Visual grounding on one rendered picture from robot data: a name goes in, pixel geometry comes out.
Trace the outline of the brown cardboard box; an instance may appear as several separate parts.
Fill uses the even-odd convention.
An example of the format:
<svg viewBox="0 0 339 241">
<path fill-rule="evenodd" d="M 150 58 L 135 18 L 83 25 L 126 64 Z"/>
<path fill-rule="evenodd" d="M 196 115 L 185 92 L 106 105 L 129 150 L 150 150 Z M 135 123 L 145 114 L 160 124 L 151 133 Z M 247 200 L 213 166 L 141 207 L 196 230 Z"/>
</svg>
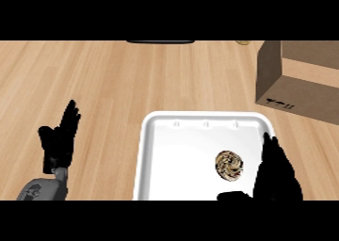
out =
<svg viewBox="0 0 339 241">
<path fill-rule="evenodd" d="M 339 125 L 339 40 L 266 40 L 255 103 Z"/>
</svg>

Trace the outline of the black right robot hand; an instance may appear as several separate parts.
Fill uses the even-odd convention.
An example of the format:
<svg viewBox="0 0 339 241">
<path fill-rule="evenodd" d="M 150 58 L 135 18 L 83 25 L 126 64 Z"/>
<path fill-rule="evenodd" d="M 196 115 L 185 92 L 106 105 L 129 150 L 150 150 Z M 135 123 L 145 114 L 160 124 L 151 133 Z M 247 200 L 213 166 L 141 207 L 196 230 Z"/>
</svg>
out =
<svg viewBox="0 0 339 241">
<path fill-rule="evenodd" d="M 253 195 L 249 196 L 241 191 L 222 192 L 216 195 L 218 201 L 302 201 L 302 187 L 278 139 L 268 134 L 262 137 Z"/>
</svg>

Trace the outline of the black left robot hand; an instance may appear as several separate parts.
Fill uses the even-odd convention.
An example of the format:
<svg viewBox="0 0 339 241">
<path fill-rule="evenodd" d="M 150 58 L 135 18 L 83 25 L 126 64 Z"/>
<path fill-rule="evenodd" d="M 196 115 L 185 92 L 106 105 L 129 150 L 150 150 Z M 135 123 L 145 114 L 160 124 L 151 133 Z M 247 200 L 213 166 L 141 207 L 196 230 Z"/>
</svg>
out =
<svg viewBox="0 0 339 241">
<path fill-rule="evenodd" d="M 70 166 L 79 120 L 79 108 L 75 101 L 70 100 L 63 110 L 60 125 L 54 128 L 41 126 L 36 130 L 41 149 L 44 150 L 44 174 L 51 174 L 55 168 L 67 168 Z"/>
</svg>

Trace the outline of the white plastic tray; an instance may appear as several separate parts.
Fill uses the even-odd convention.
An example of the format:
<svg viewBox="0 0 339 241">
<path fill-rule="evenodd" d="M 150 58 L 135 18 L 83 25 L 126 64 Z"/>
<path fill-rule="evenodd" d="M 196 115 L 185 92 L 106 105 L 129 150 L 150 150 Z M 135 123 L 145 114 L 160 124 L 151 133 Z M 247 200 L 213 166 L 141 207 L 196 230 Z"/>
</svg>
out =
<svg viewBox="0 0 339 241">
<path fill-rule="evenodd" d="M 274 134 L 269 120 L 256 112 L 151 112 L 141 122 L 132 198 L 213 201 L 222 192 L 252 194 L 263 137 Z M 243 160 L 232 182 L 215 170 L 222 151 Z"/>
</svg>

